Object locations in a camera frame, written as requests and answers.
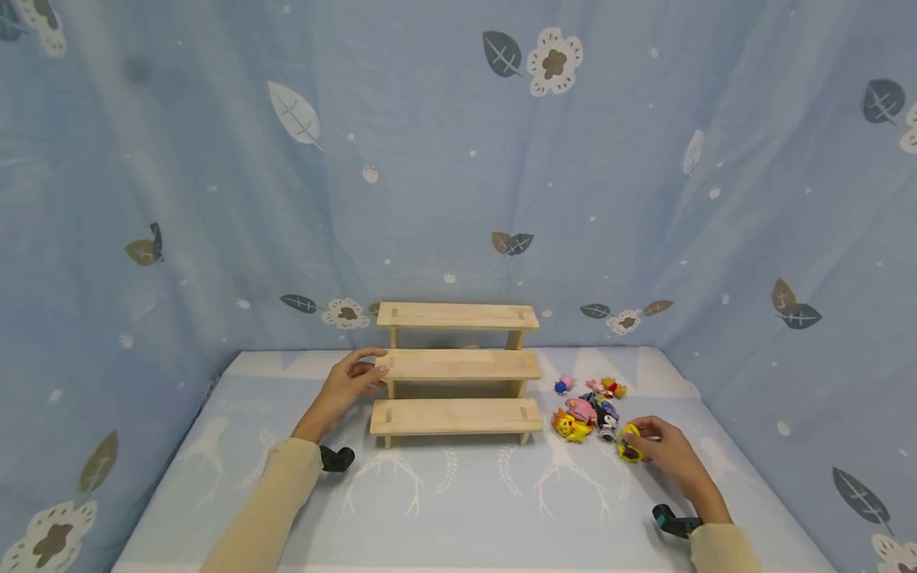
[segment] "wooden shelf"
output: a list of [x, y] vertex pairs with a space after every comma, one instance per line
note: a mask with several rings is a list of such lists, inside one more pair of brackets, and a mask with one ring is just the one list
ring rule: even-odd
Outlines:
[[539, 380], [541, 367], [529, 350], [392, 348], [376, 364], [386, 380]]
[[379, 328], [535, 330], [531, 306], [513, 304], [380, 303]]
[[370, 434], [467, 435], [540, 432], [543, 423], [531, 398], [377, 400]]

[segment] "fingers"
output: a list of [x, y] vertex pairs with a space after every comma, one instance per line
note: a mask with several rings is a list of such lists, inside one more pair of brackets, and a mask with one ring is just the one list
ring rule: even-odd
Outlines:
[[361, 358], [374, 356], [380, 357], [387, 354], [386, 350], [376, 347], [366, 347], [366, 348], [357, 348], [350, 354], [346, 355], [343, 360], [338, 362], [335, 365], [335, 368], [343, 369], [345, 372], [350, 372], [350, 369], [356, 364]]
[[367, 395], [367, 396], [371, 396], [375, 394], [377, 391], [383, 390], [384, 388], [385, 388], [385, 382], [382, 382], [382, 381], [373, 382], [369, 386], [365, 386], [363, 390], [360, 391], [360, 393]]
[[673, 427], [672, 424], [669, 424], [658, 416], [635, 418], [631, 420], [630, 423], [636, 426], [636, 429], [640, 430], [640, 435], [643, 437], [655, 436], [665, 438], [666, 432], [669, 428]]
[[385, 375], [388, 373], [389, 373], [389, 367], [385, 366], [384, 364], [381, 364], [380, 366], [376, 366], [372, 370], [369, 370], [368, 372], [364, 372], [363, 374], [360, 374], [359, 376], [352, 378], [351, 380], [358, 386], [368, 386], [370, 384], [376, 384], [377, 382], [382, 380], [382, 378], [384, 378]]
[[370, 364], [369, 362], [356, 362], [353, 366], [350, 367], [348, 375], [350, 378], [357, 377], [361, 374], [366, 374], [375, 367], [375, 364]]
[[641, 437], [636, 434], [631, 434], [630, 432], [624, 432], [621, 434], [621, 439], [627, 442], [627, 445], [635, 447], [644, 453], [645, 457], [652, 457], [656, 449], [659, 447], [659, 442], [654, 442], [652, 440], [647, 440], [644, 437]]

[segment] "blue fabric backdrop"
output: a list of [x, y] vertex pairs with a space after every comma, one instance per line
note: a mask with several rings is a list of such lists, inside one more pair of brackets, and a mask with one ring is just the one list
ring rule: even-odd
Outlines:
[[0, 0], [0, 572], [110, 563], [235, 351], [385, 344], [384, 299], [662, 347], [838, 570], [917, 567], [916, 28]]

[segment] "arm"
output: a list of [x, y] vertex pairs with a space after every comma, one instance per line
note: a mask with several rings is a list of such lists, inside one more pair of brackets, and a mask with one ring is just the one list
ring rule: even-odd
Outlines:
[[273, 571], [321, 471], [312, 442], [290, 438], [272, 448], [258, 487], [216, 542], [202, 573]]
[[697, 573], [761, 573], [761, 563], [745, 532], [733, 524], [720, 489], [676, 426], [656, 416], [631, 421], [640, 435], [622, 438], [669, 474], [703, 522], [691, 533], [691, 562]]
[[258, 487], [210, 551], [202, 573], [261, 573], [277, 568], [293, 518], [322, 471], [317, 444], [358, 396], [382, 385], [379, 380], [388, 371], [359, 360], [384, 355], [378, 348], [354, 350], [331, 369], [293, 435], [271, 449]]
[[691, 562], [697, 573], [761, 573], [747, 535], [733, 524], [719, 488], [709, 478], [688, 487], [685, 496], [703, 525], [691, 533]]

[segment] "left hand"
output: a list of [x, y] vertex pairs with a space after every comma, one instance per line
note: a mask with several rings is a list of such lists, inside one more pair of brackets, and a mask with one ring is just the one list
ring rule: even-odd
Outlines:
[[381, 348], [360, 348], [331, 367], [322, 390], [293, 430], [293, 437], [317, 444], [361, 394], [372, 394], [377, 388], [384, 388], [381, 378], [388, 373], [388, 367], [374, 366], [360, 359], [385, 354]]

